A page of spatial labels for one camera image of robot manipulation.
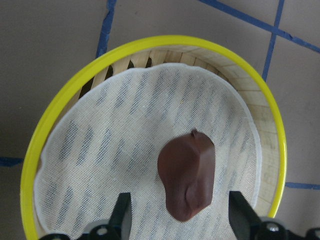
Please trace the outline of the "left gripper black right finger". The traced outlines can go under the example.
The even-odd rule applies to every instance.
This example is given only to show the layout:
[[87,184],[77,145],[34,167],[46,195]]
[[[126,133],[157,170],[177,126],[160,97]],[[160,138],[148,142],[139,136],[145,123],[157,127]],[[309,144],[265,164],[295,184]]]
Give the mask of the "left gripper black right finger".
[[285,228],[269,219],[262,220],[240,191],[230,191],[228,220],[237,240],[286,240]]

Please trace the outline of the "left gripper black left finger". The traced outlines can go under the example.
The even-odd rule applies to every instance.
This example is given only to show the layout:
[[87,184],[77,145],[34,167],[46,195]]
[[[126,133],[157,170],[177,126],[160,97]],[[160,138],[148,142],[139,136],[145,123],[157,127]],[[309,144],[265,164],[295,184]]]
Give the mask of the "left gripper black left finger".
[[87,240],[128,240],[132,227],[132,201],[129,192],[118,195],[109,220],[96,221]]

